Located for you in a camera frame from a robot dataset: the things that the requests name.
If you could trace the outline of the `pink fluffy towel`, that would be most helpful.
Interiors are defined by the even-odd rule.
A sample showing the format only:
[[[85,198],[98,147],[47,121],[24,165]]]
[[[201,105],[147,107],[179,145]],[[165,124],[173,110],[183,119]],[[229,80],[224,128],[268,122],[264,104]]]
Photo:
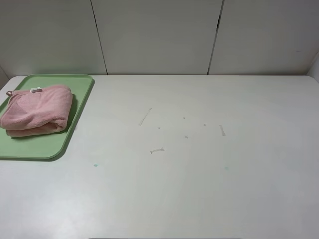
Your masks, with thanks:
[[[7,91],[9,101],[0,127],[9,137],[28,137],[64,131],[73,95],[66,85]]]

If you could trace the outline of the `light green plastic tray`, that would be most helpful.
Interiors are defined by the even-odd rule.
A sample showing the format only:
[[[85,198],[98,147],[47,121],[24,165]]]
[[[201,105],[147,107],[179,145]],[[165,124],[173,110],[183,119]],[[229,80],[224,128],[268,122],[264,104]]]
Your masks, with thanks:
[[[94,85],[89,75],[32,74],[0,91],[0,158],[54,161],[67,148]]]

